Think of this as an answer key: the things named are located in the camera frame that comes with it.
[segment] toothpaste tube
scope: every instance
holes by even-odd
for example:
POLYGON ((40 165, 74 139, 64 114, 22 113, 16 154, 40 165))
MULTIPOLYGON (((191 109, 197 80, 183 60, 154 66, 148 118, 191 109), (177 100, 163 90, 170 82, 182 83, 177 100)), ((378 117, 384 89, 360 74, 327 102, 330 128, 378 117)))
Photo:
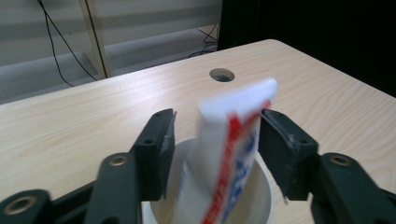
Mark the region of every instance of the toothpaste tube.
POLYGON ((198 143, 183 164, 172 223, 226 222, 254 162, 260 112, 276 88, 269 78, 199 104, 198 143))

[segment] round hole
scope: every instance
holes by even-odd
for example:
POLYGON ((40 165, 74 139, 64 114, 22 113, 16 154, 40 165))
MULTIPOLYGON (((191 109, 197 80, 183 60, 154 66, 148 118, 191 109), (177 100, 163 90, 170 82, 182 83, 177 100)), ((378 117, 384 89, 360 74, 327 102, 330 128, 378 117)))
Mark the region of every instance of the round hole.
POLYGON ((21 212, 26 211, 30 207, 32 207, 37 201, 37 197, 35 196, 25 196, 21 197, 11 203, 9 203, 4 209, 4 213, 6 215, 15 215, 21 212))
POLYGON ((209 75, 219 82, 230 82, 235 79, 233 72, 225 68, 215 68, 209 72, 209 75))
POLYGON ((124 157, 124 156, 117 156, 114 158, 111 158, 109 164, 112 166, 119 166, 119 165, 123 165, 128 161, 128 158, 124 157))
POLYGON ((117 217, 108 217, 102 221, 102 224, 119 224, 120 220, 117 217))
POLYGON ((343 166, 349 166, 352 163, 350 159, 342 156, 332 156, 330 160, 335 164, 343 165, 343 166))
POLYGON ((150 145, 152 144, 154 141, 152 141, 151 139, 146 139, 145 140, 145 144, 150 145))

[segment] cable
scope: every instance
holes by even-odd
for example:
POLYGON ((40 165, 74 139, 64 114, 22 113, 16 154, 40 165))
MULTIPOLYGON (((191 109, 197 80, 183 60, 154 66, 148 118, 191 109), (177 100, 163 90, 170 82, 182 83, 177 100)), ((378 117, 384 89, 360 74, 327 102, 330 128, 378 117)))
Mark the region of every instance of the cable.
MULTIPOLYGON (((44 9, 44 5, 42 5, 43 3, 41 2, 41 0, 37 0, 37 2, 38 2, 38 4, 40 4, 40 6, 44 9)), ((52 35, 51 35, 51 33, 50 33, 49 20, 48 20, 48 18, 47 18, 47 12, 46 12, 45 9, 44 9, 44 17, 46 18, 47 31, 48 31, 48 33, 49 33, 49 40, 50 40, 50 44, 51 44, 51 46, 52 46, 52 55, 53 55, 53 58, 55 59, 56 67, 58 68, 59 75, 60 75, 60 77, 62 78, 62 80, 63 80, 65 83, 67 83, 67 84, 68 84, 69 86, 71 86, 71 87, 75 87, 74 85, 72 85, 72 84, 70 84, 68 81, 66 81, 66 79, 64 79, 64 76, 63 76, 62 73, 61 73, 61 68, 59 67, 58 59, 56 58, 55 47, 53 46, 52 35)))
POLYGON ((69 44, 68 44, 67 41, 64 39, 64 36, 63 36, 62 33, 59 31, 58 27, 55 25, 55 23, 53 22, 52 18, 51 18, 50 15, 49 15, 49 13, 48 13, 47 10, 45 9, 43 2, 42 2, 41 0, 37 0, 37 2, 38 2, 38 4, 41 6, 41 8, 42 8, 43 11, 44 11, 44 15, 45 15, 45 18, 46 18, 47 29, 48 29, 48 31, 49 31, 49 39, 50 39, 51 45, 52 45, 52 53, 53 53, 54 58, 55 58, 55 61, 56 61, 56 63, 57 63, 58 71, 59 71, 59 74, 60 74, 61 78, 64 80, 64 77, 62 76, 61 70, 60 70, 60 68, 59 68, 58 60, 56 59, 55 49, 54 49, 54 46, 53 46, 53 40, 52 40, 52 36, 51 36, 51 33, 50 33, 50 28, 49 28, 48 20, 52 23, 52 26, 55 28, 55 30, 57 31, 57 33, 59 34, 59 36, 62 38, 62 40, 64 41, 64 43, 66 44, 66 46, 69 48, 70 52, 73 54, 73 57, 74 57, 74 58, 76 59, 76 61, 78 62, 79 66, 88 74, 88 76, 90 76, 93 80, 97 81, 98 79, 96 79, 94 76, 92 76, 92 75, 87 71, 87 69, 81 64, 81 62, 80 62, 79 59, 77 58, 77 56, 76 56, 76 54, 74 53, 74 51, 70 48, 69 44))
POLYGON ((213 33, 213 31, 215 30, 216 27, 217 27, 217 25, 214 25, 213 28, 212 28, 212 30, 209 32, 209 34, 206 35, 206 37, 205 37, 205 39, 204 39, 204 43, 206 43, 206 44, 218 43, 218 40, 215 39, 215 38, 213 38, 213 37, 211 36, 211 34, 213 33), (206 42, 206 40, 207 40, 209 37, 211 37, 212 39, 215 39, 215 42, 213 42, 213 41, 208 41, 208 42, 206 42))
POLYGON ((219 42, 220 24, 218 24, 218 32, 216 33, 216 40, 219 42))
POLYGON ((200 51, 196 51, 196 52, 190 54, 187 58, 190 58, 190 57, 192 57, 192 56, 195 55, 195 54, 202 55, 203 53, 212 53, 212 52, 216 52, 215 49, 214 49, 214 50, 206 50, 207 47, 216 46, 216 45, 218 44, 218 39, 215 39, 215 38, 213 38, 213 37, 211 36, 211 34, 213 33, 213 31, 215 30, 216 27, 218 27, 218 34, 217 34, 217 36, 218 36, 218 39, 219 39, 219 26, 218 26, 217 24, 213 26, 213 28, 212 28, 212 30, 209 32, 209 34, 206 34, 206 33, 204 33, 203 31, 201 31, 201 30, 198 29, 199 31, 201 31, 203 34, 206 35, 206 37, 204 38, 205 46, 204 46, 204 48, 201 49, 200 51), (209 37, 212 38, 212 39, 214 39, 215 41, 206 41, 209 37))

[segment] white wall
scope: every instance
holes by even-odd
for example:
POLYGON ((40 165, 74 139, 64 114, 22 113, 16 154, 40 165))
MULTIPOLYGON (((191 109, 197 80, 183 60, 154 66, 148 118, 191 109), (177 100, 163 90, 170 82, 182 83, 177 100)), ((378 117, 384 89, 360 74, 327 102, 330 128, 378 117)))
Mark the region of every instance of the white wall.
MULTIPOLYGON (((219 23, 221 0, 89 0, 104 45, 219 23)), ((43 0, 75 51, 91 51, 84 0, 43 0)), ((54 33, 57 54, 67 48, 54 33)), ((0 65, 50 57, 44 13, 36 0, 0 1, 0 65)))
MULTIPOLYGON (((75 51, 91 48, 79 0, 43 0, 49 15, 75 51)), ((68 52, 52 29, 57 54, 68 52)), ((36 0, 0 1, 0 65, 52 55, 44 12, 36 0)))

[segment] table surface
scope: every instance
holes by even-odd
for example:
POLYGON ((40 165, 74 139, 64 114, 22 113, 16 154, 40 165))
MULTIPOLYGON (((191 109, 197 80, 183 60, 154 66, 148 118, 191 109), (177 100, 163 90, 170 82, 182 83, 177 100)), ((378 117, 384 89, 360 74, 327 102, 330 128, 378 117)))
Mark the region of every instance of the table surface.
MULTIPOLYGON (((25 189, 58 198, 95 179, 106 156, 128 151, 149 117, 177 111, 176 138, 195 135, 197 102, 266 77, 273 109, 313 136, 319 153, 353 157, 396 192, 396 100, 275 40, 227 49, 0 106, 0 200, 25 189), (217 82, 214 68, 234 72, 217 82)), ((273 223, 310 223, 309 203, 275 193, 273 223)))

